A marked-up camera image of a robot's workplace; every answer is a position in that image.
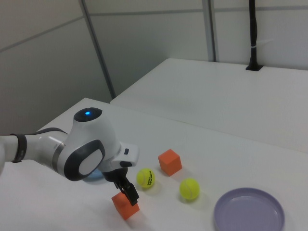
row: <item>black ring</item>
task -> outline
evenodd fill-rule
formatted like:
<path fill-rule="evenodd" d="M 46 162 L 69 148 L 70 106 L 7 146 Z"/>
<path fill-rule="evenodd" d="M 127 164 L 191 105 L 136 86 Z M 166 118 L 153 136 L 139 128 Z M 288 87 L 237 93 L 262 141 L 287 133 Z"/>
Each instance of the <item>black ring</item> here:
<path fill-rule="evenodd" d="M 23 160 L 27 151 L 27 138 L 23 134 L 11 134 L 18 138 L 18 148 L 16 152 L 15 159 L 12 161 L 13 163 L 18 163 Z"/>

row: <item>wall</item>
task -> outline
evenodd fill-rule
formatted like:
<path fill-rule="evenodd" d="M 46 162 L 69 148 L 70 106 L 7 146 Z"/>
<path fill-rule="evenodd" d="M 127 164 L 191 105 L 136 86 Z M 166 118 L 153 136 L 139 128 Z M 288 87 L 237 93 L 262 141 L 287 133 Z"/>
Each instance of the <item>wall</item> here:
<path fill-rule="evenodd" d="M 0 1 L 0 134 L 36 131 L 111 96 L 76 0 Z"/>
<path fill-rule="evenodd" d="M 201 0 L 85 3 L 116 95 L 167 58 L 213 60 Z"/>
<path fill-rule="evenodd" d="M 248 64 L 248 0 L 214 0 L 217 60 Z M 308 1 L 256 0 L 259 64 L 308 70 Z"/>

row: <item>orange cube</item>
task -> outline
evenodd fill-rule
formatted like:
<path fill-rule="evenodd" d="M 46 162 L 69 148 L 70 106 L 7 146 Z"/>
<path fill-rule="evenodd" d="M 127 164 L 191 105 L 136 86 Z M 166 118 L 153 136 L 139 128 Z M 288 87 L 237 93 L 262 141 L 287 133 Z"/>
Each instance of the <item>orange cube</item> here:
<path fill-rule="evenodd" d="M 167 173 L 168 176 L 172 176 L 182 169 L 180 156 L 171 149 L 159 155 L 158 161 L 160 168 Z"/>
<path fill-rule="evenodd" d="M 115 208 L 117 209 L 118 213 L 124 220 L 127 220 L 129 217 L 139 211 L 138 204 L 131 206 L 129 200 L 124 193 L 118 193 L 117 195 L 112 197 L 112 201 L 114 202 Z"/>

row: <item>tennis ball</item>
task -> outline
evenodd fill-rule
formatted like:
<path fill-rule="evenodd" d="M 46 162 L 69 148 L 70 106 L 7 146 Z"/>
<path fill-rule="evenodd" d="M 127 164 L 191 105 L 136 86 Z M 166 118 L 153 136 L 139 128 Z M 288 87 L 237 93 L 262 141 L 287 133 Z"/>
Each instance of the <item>tennis ball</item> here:
<path fill-rule="evenodd" d="M 137 183 L 143 188 L 151 187 L 155 182 L 155 174 L 149 168 L 141 169 L 137 174 Z"/>
<path fill-rule="evenodd" d="M 200 192 L 198 182 L 193 178 L 187 178 L 180 184 L 180 194 L 182 197 L 188 200 L 197 198 Z"/>

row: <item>lavender plate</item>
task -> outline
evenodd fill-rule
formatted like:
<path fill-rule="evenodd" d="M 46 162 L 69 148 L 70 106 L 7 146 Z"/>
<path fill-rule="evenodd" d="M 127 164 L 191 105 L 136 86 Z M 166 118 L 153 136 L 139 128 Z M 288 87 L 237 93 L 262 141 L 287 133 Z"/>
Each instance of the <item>lavender plate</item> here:
<path fill-rule="evenodd" d="M 282 231 L 284 212 L 280 203 L 259 189 L 227 192 L 216 203 L 214 219 L 219 231 Z"/>

